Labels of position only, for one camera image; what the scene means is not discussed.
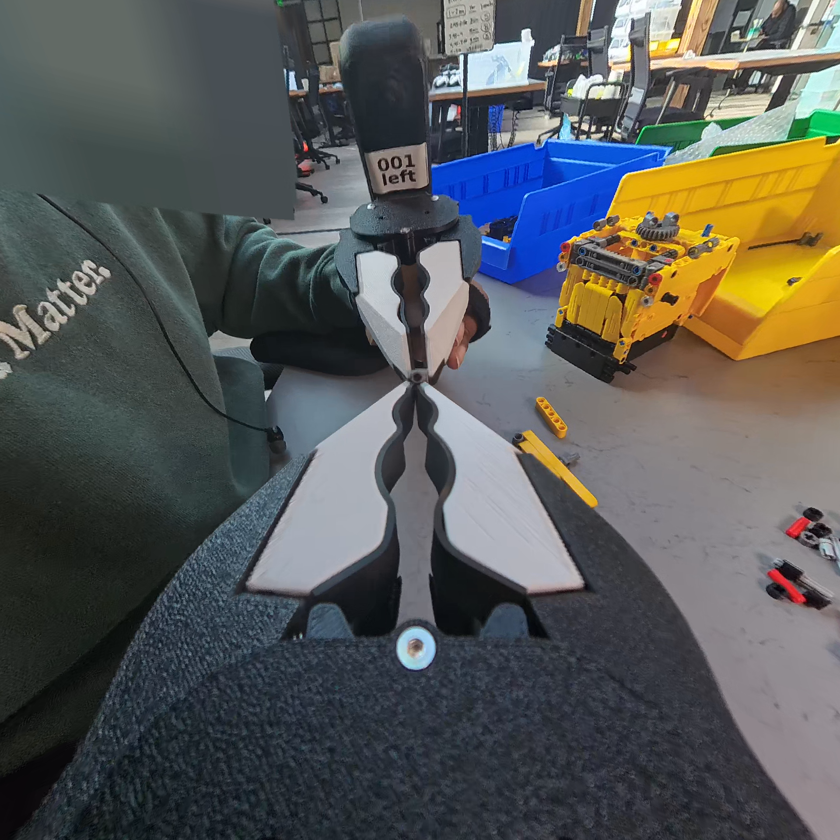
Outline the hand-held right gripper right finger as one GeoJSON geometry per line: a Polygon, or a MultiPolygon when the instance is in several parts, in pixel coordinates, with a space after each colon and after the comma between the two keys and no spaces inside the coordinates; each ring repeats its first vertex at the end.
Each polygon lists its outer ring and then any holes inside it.
{"type": "Polygon", "coordinates": [[[533,480],[559,481],[431,385],[416,387],[416,419],[438,494],[429,583],[438,630],[477,636],[509,605],[526,635],[545,635],[533,599],[585,590],[548,493],[533,480]]]}

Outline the black quilted cushion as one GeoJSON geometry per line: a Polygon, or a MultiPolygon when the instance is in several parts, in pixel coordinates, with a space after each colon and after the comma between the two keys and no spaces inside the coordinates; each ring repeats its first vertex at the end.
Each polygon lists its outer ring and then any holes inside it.
{"type": "Polygon", "coordinates": [[[252,339],[249,348],[260,363],[326,375],[356,377],[390,368],[363,327],[336,329],[326,334],[268,332],[252,339]]]}

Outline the long wooden table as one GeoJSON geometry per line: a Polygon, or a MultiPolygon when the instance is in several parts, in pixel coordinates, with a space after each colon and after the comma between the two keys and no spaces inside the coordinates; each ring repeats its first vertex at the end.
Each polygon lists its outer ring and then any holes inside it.
{"type": "MultiPolygon", "coordinates": [[[[695,81],[702,88],[715,76],[726,75],[737,71],[747,71],[749,74],[760,71],[764,75],[780,79],[773,96],[765,111],[778,109],[788,101],[795,80],[798,77],[837,67],[839,64],[838,49],[762,49],[709,56],[668,56],[650,59],[652,78],[654,74],[665,74],[668,87],[665,97],[658,111],[654,112],[654,124],[660,124],[671,110],[671,104],[677,88],[689,85],[695,81]]],[[[623,80],[629,82],[630,57],[627,61],[614,62],[609,70],[627,73],[623,80]]]]}

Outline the short yellow lego beam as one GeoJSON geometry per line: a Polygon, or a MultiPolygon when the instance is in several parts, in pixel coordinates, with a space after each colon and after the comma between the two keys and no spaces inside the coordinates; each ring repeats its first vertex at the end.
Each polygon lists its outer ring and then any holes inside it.
{"type": "Polygon", "coordinates": [[[552,404],[543,396],[538,396],[535,399],[535,408],[541,419],[546,423],[551,430],[552,435],[557,438],[566,438],[568,433],[568,426],[562,417],[553,408],[552,404]]]}

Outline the work table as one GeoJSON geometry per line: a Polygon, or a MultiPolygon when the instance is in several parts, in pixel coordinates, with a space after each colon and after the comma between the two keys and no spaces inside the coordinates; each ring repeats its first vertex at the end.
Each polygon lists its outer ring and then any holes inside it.
{"type": "Polygon", "coordinates": [[[495,87],[470,88],[464,95],[460,87],[436,88],[428,95],[429,160],[444,163],[462,156],[484,154],[489,150],[489,109],[504,106],[523,98],[532,101],[533,95],[543,93],[545,80],[527,79],[524,82],[495,87]],[[466,105],[467,131],[447,127],[450,107],[466,105]]]}

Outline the black utility cart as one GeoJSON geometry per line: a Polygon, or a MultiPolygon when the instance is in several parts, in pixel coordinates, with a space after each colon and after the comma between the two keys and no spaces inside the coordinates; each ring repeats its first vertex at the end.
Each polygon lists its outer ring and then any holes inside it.
{"type": "Polygon", "coordinates": [[[560,111],[573,123],[574,140],[590,140],[600,131],[600,140],[612,141],[627,99],[627,84],[602,77],[583,78],[575,92],[567,90],[560,97],[560,111]]]}

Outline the pile of small lego pieces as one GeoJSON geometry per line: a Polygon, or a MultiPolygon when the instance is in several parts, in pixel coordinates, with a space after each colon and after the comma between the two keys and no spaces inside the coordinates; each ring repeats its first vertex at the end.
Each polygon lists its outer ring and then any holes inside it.
{"type": "MultiPolygon", "coordinates": [[[[804,507],[784,529],[784,535],[838,572],[838,525],[829,524],[822,509],[804,507]]],[[[764,590],[777,602],[816,611],[823,611],[835,604],[835,594],[802,564],[782,558],[772,560],[766,571],[764,590]]]]}

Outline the whiteboard with writing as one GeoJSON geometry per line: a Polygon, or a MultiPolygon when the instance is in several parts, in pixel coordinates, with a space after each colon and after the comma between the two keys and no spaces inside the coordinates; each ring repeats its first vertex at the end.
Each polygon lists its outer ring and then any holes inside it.
{"type": "Polygon", "coordinates": [[[461,56],[493,49],[496,1],[441,1],[442,54],[461,56]]]}

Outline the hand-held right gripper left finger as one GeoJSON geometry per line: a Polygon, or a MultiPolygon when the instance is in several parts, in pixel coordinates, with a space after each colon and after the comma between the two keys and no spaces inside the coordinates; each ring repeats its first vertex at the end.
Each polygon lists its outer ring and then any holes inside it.
{"type": "Polygon", "coordinates": [[[361,636],[396,625],[402,580],[392,490],[405,470],[414,388],[400,384],[308,458],[246,576],[249,594],[299,601],[292,632],[333,604],[361,636]]]}

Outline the yellow plastic bin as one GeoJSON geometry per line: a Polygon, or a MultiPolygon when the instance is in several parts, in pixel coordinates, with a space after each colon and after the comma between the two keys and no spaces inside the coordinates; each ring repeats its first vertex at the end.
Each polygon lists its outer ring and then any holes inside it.
{"type": "Polygon", "coordinates": [[[735,361],[839,333],[839,143],[818,137],[625,175],[609,214],[740,240],[687,328],[735,361]]]}

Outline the blue plastic bin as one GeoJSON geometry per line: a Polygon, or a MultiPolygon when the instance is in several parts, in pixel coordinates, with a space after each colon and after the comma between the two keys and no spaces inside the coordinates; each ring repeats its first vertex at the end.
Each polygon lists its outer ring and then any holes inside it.
{"type": "Polygon", "coordinates": [[[509,240],[483,237],[480,271],[509,285],[556,267],[564,242],[604,219],[626,174],[657,168],[655,145],[579,143],[547,152],[543,186],[524,195],[509,240]]]}
{"type": "Polygon", "coordinates": [[[435,164],[433,192],[455,200],[478,228],[517,216],[525,195],[543,187],[548,151],[528,143],[435,164]]]}

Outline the green plastic bin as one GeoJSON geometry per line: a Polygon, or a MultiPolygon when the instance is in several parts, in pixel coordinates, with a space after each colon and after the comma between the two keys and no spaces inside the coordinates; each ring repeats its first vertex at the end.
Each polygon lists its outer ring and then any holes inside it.
{"type": "MultiPolygon", "coordinates": [[[[659,145],[669,149],[671,154],[681,152],[693,144],[700,142],[704,134],[709,134],[712,140],[720,134],[739,131],[739,126],[761,119],[756,117],[738,117],[728,119],[698,120],[688,122],[670,122],[658,125],[648,125],[643,128],[637,144],[659,145]]],[[[749,151],[764,145],[780,144],[814,138],[828,138],[828,143],[838,141],[839,112],[824,109],[814,110],[810,115],[795,118],[785,137],[770,137],[762,128],[752,128],[745,133],[739,133],[736,138],[724,143],[718,141],[712,146],[710,156],[749,151]]]]}

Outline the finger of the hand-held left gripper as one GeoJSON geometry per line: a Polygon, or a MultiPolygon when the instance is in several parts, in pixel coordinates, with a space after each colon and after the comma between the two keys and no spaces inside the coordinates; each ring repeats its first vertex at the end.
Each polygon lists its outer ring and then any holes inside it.
{"type": "Polygon", "coordinates": [[[410,381],[413,362],[408,327],[403,320],[403,300],[393,286],[398,259],[375,250],[356,255],[355,264],[355,303],[367,333],[394,371],[410,381]]]}
{"type": "Polygon", "coordinates": [[[454,347],[469,303],[469,281],[463,277],[460,242],[444,240],[418,254],[427,314],[423,324],[427,381],[437,378],[454,347]]]}

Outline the long yellow lego beam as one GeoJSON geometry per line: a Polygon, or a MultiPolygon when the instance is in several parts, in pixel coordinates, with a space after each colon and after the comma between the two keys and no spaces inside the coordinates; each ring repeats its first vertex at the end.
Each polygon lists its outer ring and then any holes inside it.
{"type": "Polygon", "coordinates": [[[516,446],[524,454],[531,455],[543,466],[560,478],[572,491],[582,499],[589,508],[597,508],[598,500],[581,481],[574,475],[571,469],[567,469],[559,460],[559,457],[531,430],[525,430],[527,442],[516,446]]]}

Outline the person's left forearm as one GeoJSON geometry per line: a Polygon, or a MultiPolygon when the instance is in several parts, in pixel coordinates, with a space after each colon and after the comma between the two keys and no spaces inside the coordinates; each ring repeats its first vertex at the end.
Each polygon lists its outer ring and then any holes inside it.
{"type": "Polygon", "coordinates": [[[254,218],[209,216],[194,288],[207,335],[360,331],[335,265],[337,245],[305,247],[254,218]]]}

